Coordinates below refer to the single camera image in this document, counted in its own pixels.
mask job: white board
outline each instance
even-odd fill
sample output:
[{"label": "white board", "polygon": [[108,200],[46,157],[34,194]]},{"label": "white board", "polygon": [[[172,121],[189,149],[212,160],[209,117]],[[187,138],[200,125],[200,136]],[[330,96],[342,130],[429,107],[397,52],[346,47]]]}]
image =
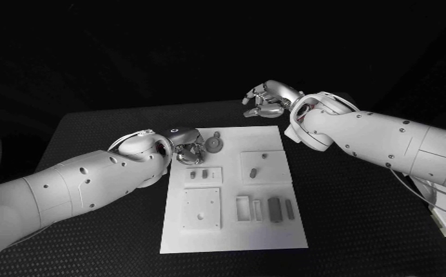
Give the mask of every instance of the white board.
[{"label": "white board", "polygon": [[[215,131],[219,131],[224,147],[216,154],[206,154],[205,163],[198,166],[186,166],[174,159],[172,161],[160,253],[307,248],[291,182],[244,185],[241,153],[252,151],[283,151],[277,126],[208,128],[198,130],[205,140],[213,136]],[[193,187],[192,185],[186,185],[186,176],[190,173],[190,169],[196,167],[221,167],[222,183],[216,181],[215,185],[193,185]],[[219,230],[183,231],[183,192],[187,189],[209,188],[219,189]],[[251,221],[248,222],[239,222],[237,220],[238,196],[248,198],[251,216]],[[283,222],[280,223],[273,223],[268,217],[267,199],[271,197],[280,198],[283,212]],[[293,220],[287,218],[287,199],[293,206]],[[255,209],[257,212],[261,209],[261,221],[257,221],[258,218],[254,215]]]}]

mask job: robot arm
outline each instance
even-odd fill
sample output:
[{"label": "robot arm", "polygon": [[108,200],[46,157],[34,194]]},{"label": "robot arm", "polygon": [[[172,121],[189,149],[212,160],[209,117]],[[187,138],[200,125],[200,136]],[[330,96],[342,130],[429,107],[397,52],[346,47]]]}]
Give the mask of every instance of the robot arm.
[{"label": "robot arm", "polygon": [[339,96],[304,95],[276,81],[258,85],[242,103],[254,97],[257,107],[244,116],[270,117],[273,108],[274,113],[290,110],[286,135],[294,142],[317,151],[335,142],[352,157],[446,186],[446,130],[359,111]]},{"label": "robot arm", "polygon": [[136,188],[154,184],[167,173],[173,152],[185,164],[203,162],[196,129],[176,128],[161,134],[141,131],[114,146],[0,184],[0,251],[53,222],[97,210]]}]

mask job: small gray object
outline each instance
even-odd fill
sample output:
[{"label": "small gray object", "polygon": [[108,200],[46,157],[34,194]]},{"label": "small gray object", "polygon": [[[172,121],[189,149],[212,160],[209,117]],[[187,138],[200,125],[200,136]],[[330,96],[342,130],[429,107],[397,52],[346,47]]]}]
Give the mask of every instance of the small gray object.
[{"label": "small gray object", "polygon": [[255,176],[257,176],[257,169],[251,169],[250,177],[255,178]]},{"label": "small gray object", "polygon": [[280,208],[280,200],[278,198],[267,199],[267,206],[270,208],[270,221],[278,223],[283,221],[281,217],[281,208]]},{"label": "small gray object", "polygon": [[209,153],[216,153],[224,148],[224,142],[221,140],[219,132],[213,133],[213,136],[206,140],[205,149]]},{"label": "small gray object", "polygon": [[286,200],[286,212],[288,213],[288,220],[294,220],[293,206],[290,200]]}]

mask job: black table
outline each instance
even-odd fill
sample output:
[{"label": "black table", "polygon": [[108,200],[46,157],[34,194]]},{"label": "black table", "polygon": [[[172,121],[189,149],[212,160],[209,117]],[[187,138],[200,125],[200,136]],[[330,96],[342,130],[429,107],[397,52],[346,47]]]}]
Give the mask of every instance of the black table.
[{"label": "black table", "polygon": [[37,171],[141,129],[277,125],[309,249],[159,254],[169,177],[53,224],[0,253],[0,276],[446,276],[444,238],[382,167],[296,144],[288,115],[244,118],[239,100],[72,113]]}]

